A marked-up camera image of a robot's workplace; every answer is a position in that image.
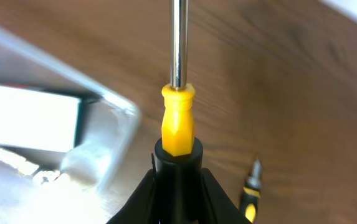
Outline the white blue screwdriver bit box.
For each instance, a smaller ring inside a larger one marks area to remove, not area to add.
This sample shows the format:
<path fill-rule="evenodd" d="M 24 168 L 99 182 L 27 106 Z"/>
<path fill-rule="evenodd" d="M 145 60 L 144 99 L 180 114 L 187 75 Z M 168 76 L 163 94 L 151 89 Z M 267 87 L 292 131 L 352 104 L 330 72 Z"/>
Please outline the white blue screwdriver bit box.
<path fill-rule="evenodd" d="M 80 103 L 71 96 L 0 85 L 0 144 L 55 152 L 73 149 Z"/>

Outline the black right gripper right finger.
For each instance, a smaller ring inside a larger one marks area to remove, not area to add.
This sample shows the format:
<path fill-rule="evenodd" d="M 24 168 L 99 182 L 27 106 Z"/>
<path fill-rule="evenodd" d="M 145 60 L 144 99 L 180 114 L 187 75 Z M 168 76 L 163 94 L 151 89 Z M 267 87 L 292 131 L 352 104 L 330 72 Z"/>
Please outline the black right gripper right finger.
<path fill-rule="evenodd" d="M 207 168 L 201 169 L 201 211 L 202 224 L 251 224 L 238 211 L 216 178 Z"/>

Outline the slim black yellow screwdriver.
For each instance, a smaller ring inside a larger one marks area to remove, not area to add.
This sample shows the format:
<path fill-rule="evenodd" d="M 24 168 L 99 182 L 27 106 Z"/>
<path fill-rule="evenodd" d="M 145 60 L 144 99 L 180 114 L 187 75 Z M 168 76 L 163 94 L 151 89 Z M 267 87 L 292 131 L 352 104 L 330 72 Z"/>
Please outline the slim black yellow screwdriver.
<path fill-rule="evenodd" d="M 195 148 L 193 99 L 187 82 L 188 0 L 171 1 L 170 83 L 162 88 L 164 115 L 156 143 L 156 190 L 160 223 L 198 219 L 202 152 Z"/>

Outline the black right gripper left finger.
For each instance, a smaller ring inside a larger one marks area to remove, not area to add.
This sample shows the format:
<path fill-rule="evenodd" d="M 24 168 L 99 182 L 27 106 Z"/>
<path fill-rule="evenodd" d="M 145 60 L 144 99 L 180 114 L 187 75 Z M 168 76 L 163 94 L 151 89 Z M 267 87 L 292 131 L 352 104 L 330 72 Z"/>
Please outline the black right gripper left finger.
<path fill-rule="evenodd" d="M 153 169 L 141 180 L 124 206 L 107 224 L 155 224 L 156 187 Z"/>

